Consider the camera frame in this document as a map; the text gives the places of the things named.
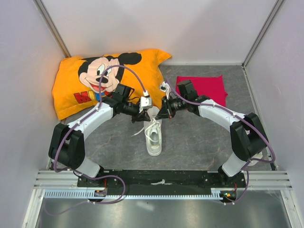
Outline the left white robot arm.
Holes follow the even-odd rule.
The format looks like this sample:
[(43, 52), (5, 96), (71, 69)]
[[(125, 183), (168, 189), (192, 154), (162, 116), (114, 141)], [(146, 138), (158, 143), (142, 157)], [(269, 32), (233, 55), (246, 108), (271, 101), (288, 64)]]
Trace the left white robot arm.
[(131, 116), (132, 122), (149, 121), (147, 110), (152, 107), (148, 92), (135, 104), (129, 101), (133, 89), (118, 85), (110, 96), (100, 98), (99, 103), (88, 113), (69, 123), (55, 126), (48, 155), (53, 159), (55, 172), (71, 169), (85, 176), (90, 184), (99, 187), (104, 182), (103, 167), (91, 161), (85, 152), (85, 140), (106, 121), (118, 114)]

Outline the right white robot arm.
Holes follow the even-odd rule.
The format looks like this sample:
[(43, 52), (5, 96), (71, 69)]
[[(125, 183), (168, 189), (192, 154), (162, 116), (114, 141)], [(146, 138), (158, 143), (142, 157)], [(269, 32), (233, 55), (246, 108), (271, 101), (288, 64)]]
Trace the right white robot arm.
[(177, 111), (187, 110), (213, 121), (230, 133), (232, 154), (218, 169), (217, 179), (221, 186), (230, 186), (243, 168), (262, 161), (263, 150), (269, 142), (255, 113), (234, 112), (205, 95), (198, 95), (190, 80), (178, 83), (178, 88), (175, 91), (167, 81), (162, 82), (160, 90), (166, 95), (162, 98), (156, 119), (172, 119)]

